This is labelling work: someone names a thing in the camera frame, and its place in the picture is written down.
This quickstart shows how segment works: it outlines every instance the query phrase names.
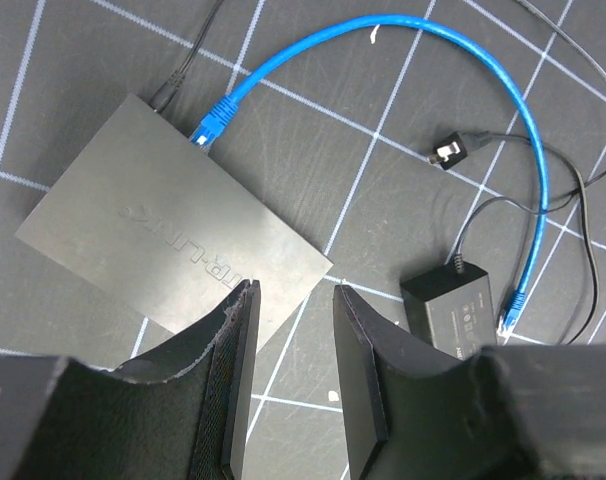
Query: black power cable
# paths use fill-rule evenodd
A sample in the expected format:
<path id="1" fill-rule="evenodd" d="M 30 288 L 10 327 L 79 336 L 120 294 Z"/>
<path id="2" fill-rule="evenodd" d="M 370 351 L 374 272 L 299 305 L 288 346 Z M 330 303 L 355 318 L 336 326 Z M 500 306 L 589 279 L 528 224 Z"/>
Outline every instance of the black power cable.
<path id="1" fill-rule="evenodd" d="M 185 76 L 187 74 L 190 65 L 194 61 L 194 57 L 198 53 L 201 45 L 203 45 L 203 41 L 205 40 L 205 36 L 207 32 L 210 30 L 212 23 L 214 22 L 214 17 L 216 13 L 219 11 L 219 8 L 223 4 L 223 0 L 216 0 L 207 17 L 205 18 L 205 22 L 203 22 L 203 26 L 199 31 L 199 34 L 196 37 L 196 40 L 192 44 L 192 48 L 188 52 L 185 60 L 179 68 L 172 72 L 170 78 L 168 78 L 163 85 L 156 91 L 156 93 L 152 96 L 148 105 L 157 113 L 163 112 L 165 108 L 170 104 L 174 95 L 179 91 L 181 85 L 183 85 L 183 81 L 185 80 Z"/>
<path id="2" fill-rule="evenodd" d="M 457 132 L 456 134 L 459 135 L 459 138 L 475 138 L 477 141 L 474 143 L 482 145 L 482 146 L 487 145 L 490 141 L 512 141 L 512 142 L 519 142 L 519 143 L 524 143 L 524 144 L 530 145 L 530 139 L 528 137 L 525 137 L 522 135 L 516 135 L 516 134 L 505 135 L 505 134 L 500 134 L 500 133 L 488 133 L 488 132 L 484 132 L 481 134 Z M 588 263 L 590 265 L 590 271 L 591 271 L 591 275 L 592 275 L 593 293 L 592 293 L 592 305 L 590 308 L 590 312 L 587 316 L 587 319 L 581 325 L 579 330 L 572 336 L 572 338 L 569 341 L 567 341 L 567 343 L 570 344 L 570 343 L 574 343 L 583 334 L 583 332 L 585 332 L 585 330 L 588 328 L 588 326 L 594 319 L 596 310 L 598 308 L 598 301 L 599 301 L 599 297 L 600 297 L 600 283 L 599 283 L 598 268 L 596 265 L 596 257 L 594 255 L 594 250 L 592 247 L 592 240 L 591 240 L 591 234 L 590 234 L 590 228 L 589 228 L 586 188 L 590 185 L 594 185 L 596 182 L 598 182 L 599 180 L 604 178 L 606 176 L 606 169 L 603 172 L 601 172 L 600 174 L 596 175 L 594 178 L 590 179 L 588 182 L 585 182 L 583 180 L 583 176 L 581 175 L 581 172 L 578 170 L 578 168 L 575 166 L 574 162 L 572 162 L 566 154 L 564 154 L 557 148 L 555 148 L 552 145 L 549 145 L 547 143 L 544 143 L 543 145 L 548 152 L 552 153 L 555 157 L 559 158 L 565 164 L 565 166 L 570 170 L 570 172 L 574 176 L 574 179 L 578 185 L 578 187 L 576 189 L 566 192 L 557 197 L 554 197 L 552 199 L 552 203 L 561 202 L 561 204 L 554 206 L 553 208 L 547 210 L 545 213 L 551 213 L 551 212 L 561 210 L 562 208 L 566 207 L 575 196 L 579 197 L 580 206 L 581 206 L 581 228 L 583 230 L 583 242 L 584 242 L 585 252 L 586 252 L 586 255 L 588 258 Z M 455 247 L 455 257 L 454 257 L 455 265 L 462 265 L 463 242 L 465 241 L 467 232 L 469 230 L 469 227 L 470 227 L 472 221 L 485 208 L 487 208 L 488 206 L 490 206 L 494 203 L 501 202 L 501 201 L 510 203 L 510 204 L 520 208 L 521 210 L 524 210 L 533 215 L 541 214 L 540 212 L 533 210 L 509 197 L 501 196 L 501 197 L 491 198 L 491 199 L 485 201 L 484 203 L 479 205 L 474 210 L 474 212 L 472 213 L 470 218 L 468 218 L 468 220 L 465 222 L 465 224 L 463 226 L 461 235 L 460 235 L 459 240 Z M 565 327 L 565 329 L 559 339 L 559 343 L 563 342 L 563 340 L 568 335 L 569 330 L 571 328 L 572 328 L 572 324 L 569 323 Z"/>

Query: black power adapter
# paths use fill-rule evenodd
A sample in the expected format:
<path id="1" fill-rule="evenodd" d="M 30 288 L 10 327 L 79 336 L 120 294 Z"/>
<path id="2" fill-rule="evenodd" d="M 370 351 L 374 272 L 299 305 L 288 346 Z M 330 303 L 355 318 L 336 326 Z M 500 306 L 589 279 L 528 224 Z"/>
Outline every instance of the black power adapter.
<path id="1" fill-rule="evenodd" d="M 464 263 L 430 270 L 401 283 L 410 332 L 460 360 L 496 345 L 488 273 Z"/>

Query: cable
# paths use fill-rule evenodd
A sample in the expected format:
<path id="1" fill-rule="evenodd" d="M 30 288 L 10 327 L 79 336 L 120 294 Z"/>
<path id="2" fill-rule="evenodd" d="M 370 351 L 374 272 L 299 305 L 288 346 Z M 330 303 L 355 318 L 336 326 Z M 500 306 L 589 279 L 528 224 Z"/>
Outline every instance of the cable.
<path id="1" fill-rule="evenodd" d="M 245 97 L 245 95 L 247 95 L 263 78 L 299 53 L 353 30 L 374 27 L 376 25 L 392 25 L 419 29 L 444 38 L 474 55 L 498 77 L 520 112 L 527 128 L 528 135 L 532 140 L 540 183 L 539 211 L 546 212 L 549 208 L 549 178 L 545 152 L 534 117 L 525 103 L 518 87 L 503 66 L 481 46 L 448 27 L 424 18 L 407 15 L 370 15 L 354 18 L 313 33 L 277 53 L 247 77 L 230 95 L 223 97 L 210 113 L 203 118 L 199 127 L 190 137 L 190 140 L 192 143 L 203 147 L 210 145 L 223 133 L 227 125 L 232 121 L 232 118 L 234 118 L 234 115 L 238 111 L 238 104 L 243 97 Z M 528 254 L 527 262 L 523 268 L 519 284 L 506 308 L 503 318 L 507 328 L 511 327 L 516 322 L 516 319 L 519 317 L 521 309 L 523 308 L 527 286 L 534 274 L 536 261 L 543 244 L 543 237 L 546 229 L 545 216 L 545 213 L 541 213 L 537 217 L 534 239 Z"/>
<path id="2" fill-rule="evenodd" d="M 587 53 L 587 51 L 576 42 L 572 37 L 570 37 L 565 31 L 559 27 L 554 21 L 552 21 L 547 15 L 545 15 L 541 10 L 532 5 L 528 0 L 514 0 L 516 3 L 521 5 L 523 8 L 528 10 L 532 15 L 537 17 L 539 20 L 545 22 L 556 34 L 565 40 L 570 46 L 578 52 L 591 66 L 596 70 L 599 75 L 603 78 L 606 83 L 606 71 L 599 62 L 597 62 L 592 55 Z"/>
<path id="3" fill-rule="evenodd" d="M 183 85 L 187 71 L 190 68 L 190 65 L 192 65 L 192 62 L 194 62 L 194 57 L 196 57 L 201 45 L 203 45 L 205 36 L 209 32 L 210 27 L 214 22 L 214 17 L 216 17 L 216 13 L 219 11 L 222 4 L 223 0 L 215 0 L 214 5 L 212 5 L 210 12 L 207 14 L 205 22 L 203 22 L 203 26 L 201 26 L 201 30 L 192 44 L 192 48 L 190 48 L 190 51 L 185 57 L 185 60 L 183 60 L 183 63 L 179 68 L 172 72 L 172 75 L 170 75 L 163 85 L 161 85 L 156 93 L 152 95 L 148 105 L 156 113 L 162 113 L 163 110 L 165 110 L 174 98 L 174 95 L 179 91 L 179 88 L 181 88 L 181 85 Z"/>
<path id="4" fill-rule="evenodd" d="M 484 132 L 482 134 L 462 133 L 461 135 L 464 136 L 463 138 L 466 138 L 465 136 L 473 137 L 474 135 L 477 135 L 478 137 L 480 137 L 480 139 L 477 139 L 476 143 L 483 142 L 484 145 L 488 144 L 488 142 L 485 141 L 485 139 L 491 139 L 491 140 L 496 140 L 496 141 L 516 141 L 516 142 L 520 142 L 520 143 L 525 143 L 527 145 L 530 144 L 529 138 L 524 137 L 522 135 L 517 135 L 517 134 L 500 134 L 500 133 Z M 590 182 L 585 182 L 583 180 L 583 176 L 581 175 L 581 172 L 578 170 L 578 168 L 576 167 L 574 162 L 572 162 L 566 154 L 564 154 L 559 149 L 557 149 L 547 143 L 543 143 L 543 146 L 548 152 L 552 153 L 555 157 L 559 158 L 565 164 L 565 166 L 570 170 L 570 172 L 574 176 L 576 183 L 578 184 L 578 187 L 576 190 L 578 191 L 578 196 L 580 197 L 581 227 L 583 230 L 583 243 L 584 243 L 585 252 L 586 252 L 586 255 L 588 258 L 588 263 L 590 265 L 590 272 L 591 272 L 591 276 L 592 276 L 592 304 L 590 307 L 590 311 L 588 313 L 586 320 L 583 322 L 582 326 L 579 328 L 577 333 L 574 334 L 574 336 L 567 342 L 568 344 L 571 344 L 571 343 L 574 343 L 583 334 L 583 332 L 587 329 L 587 327 L 590 325 L 590 323 L 594 319 L 594 316 L 596 315 L 596 311 L 597 311 L 598 304 L 599 304 L 600 281 L 599 281 L 598 268 L 597 268 L 597 264 L 596 264 L 596 256 L 594 254 L 594 249 L 592 247 L 592 239 L 591 239 L 590 226 L 589 226 L 589 220 L 588 220 L 588 211 L 587 211 L 588 209 L 587 209 L 586 188 L 589 185 L 593 185 L 596 181 L 603 178 L 606 175 L 606 171 L 604 172 L 603 175 L 600 176 L 600 178 L 597 179 L 596 177 L 594 177 Z M 574 191 L 575 190 L 572 190 L 570 192 L 564 193 L 558 197 L 553 198 L 552 202 L 563 200 L 563 203 L 559 206 L 556 206 L 554 208 L 547 210 L 545 213 L 555 212 L 555 211 L 561 210 L 562 208 L 566 207 L 574 198 L 574 196 L 575 196 L 575 194 L 573 193 Z M 540 211 L 533 210 L 509 197 L 499 196 L 499 197 L 494 197 L 489 200 L 486 200 L 485 202 L 483 202 L 481 205 L 479 205 L 474 210 L 472 215 L 470 215 L 470 218 L 468 218 L 468 220 L 463 225 L 463 229 L 461 230 L 461 235 L 459 236 L 459 239 L 458 239 L 456 247 L 455 247 L 455 252 L 456 252 L 454 255 L 455 266 L 458 265 L 459 268 L 461 268 L 461 266 L 464 265 L 463 255 L 462 255 L 463 243 L 465 242 L 467 232 L 470 228 L 470 225 L 474 221 L 474 219 L 476 217 L 478 217 L 478 215 L 483 210 L 485 210 L 487 207 L 489 207 L 490 205 L 492 205 L 494 203 L 500 202 L 500 201 L 510 203 L 510 204 L 514 205 L 515 207 L 518 207 L 521 210 L 524 210 L 532 215 L 537 215 L 537 216 L 541 215 Z M 572 327 L 572 323 L 568 323 L 566 325 L 565 329 L 563 330 L 563 333 L 561 334 L 561 336 L 559 338 L 558 343 L 563 342 L 565 337 L 568 335 L 568 332 L 571 327 Z"/>

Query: blue ethernet cable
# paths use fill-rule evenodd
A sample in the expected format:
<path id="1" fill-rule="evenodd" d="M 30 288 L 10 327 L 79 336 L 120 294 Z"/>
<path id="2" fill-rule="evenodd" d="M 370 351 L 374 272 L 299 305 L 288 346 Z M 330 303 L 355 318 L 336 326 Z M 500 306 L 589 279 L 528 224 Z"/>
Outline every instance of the blue ethernet cable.
<path id="1" fill-rule="evenodd" d="M 545 152 L 538 127 L 534 121 L 534 116 L 525 103 L 519 88 L 514 83 L 505 68 L 503 68 L 503 66 L 480 45 L 476 44 L 457 31 L 452 30 L 451 28 L 420 17 L 399 14 L 368 15 L 332 25 L 313 33 L 302 40 L 299 40 L 298 42 L 274 55 L 267 62 L 256 69 L 251 75 L 249 75 L 228 96 L 223 97 L 203 118 L 199 127 L 191 135 L 190 141 L 202 147 L 211 145 L 212 142 L 223 133 L 227 125 L 232 121 L 232 118 L 234 118 L 234 115 L 238 111 L 239 103 L 241 100 L 243 100 L 245 95 L 247 95 L 250 90 L 252 90 L 252 88 L 254 88 L 263 78 L 299 53 L 302 53 L 320 43 L 343 35 L 344 33 L 352 32 L 361 28 L 374 27 L 376 25 L 398 26 L 423 30 L 449 40 L 450 42 L 474 55 L 498 77 L 521 114 L 530 137 L 538 168 L 540 184 L 539 212 L 546 212 L 549 209 L 549 178 Z M 527 286 L 534 274 L 536 261 L 541 253 L 541 246 L 543 244 L 543 238 L 545 235 L 546 218 L 547 217 L 545 214 L 541 214 L 537 217 L 534 239 L 532 241 L 532 246 L 530 248 L 527 261 L 523 268 L 521 279 L 519 280 L 516 290 L 514 291 L 514 294 L 502 315 L 500 328 L 503 331 L 511 329 L 521 315 L 521 311 L 526 299 Z"/>

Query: tp-link logo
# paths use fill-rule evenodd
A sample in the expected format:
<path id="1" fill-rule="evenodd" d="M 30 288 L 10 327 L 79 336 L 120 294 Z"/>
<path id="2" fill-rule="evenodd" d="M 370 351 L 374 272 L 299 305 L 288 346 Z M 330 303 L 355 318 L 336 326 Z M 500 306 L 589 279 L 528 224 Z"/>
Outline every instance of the tp-link logo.
<path id="1" fill-rule="evenodd" d="M 160 216 L 152 214 L 150 208 L 141 205 L 140 208 L 134 211 L 130 207 L 123 207 L 119 209 L 118 213 L 123 218 L 141 223 L 146 230 L 163 240 L 168 245 L 168 248 L 172 248 L 179 253 L 189 252 L 191 254 L 189 259 L 193 264 L 198 265 L 202 263 L 208 274 L 230 290 L 236 287 L 243 279 L 241 275 L 234 273 L 228 265 L 219 262 L 218 255 L 215 255 L 215 260 L 207 258 L 205 248 L 181 230 L 175 229 L 170 222 L 166 222 Z"/>

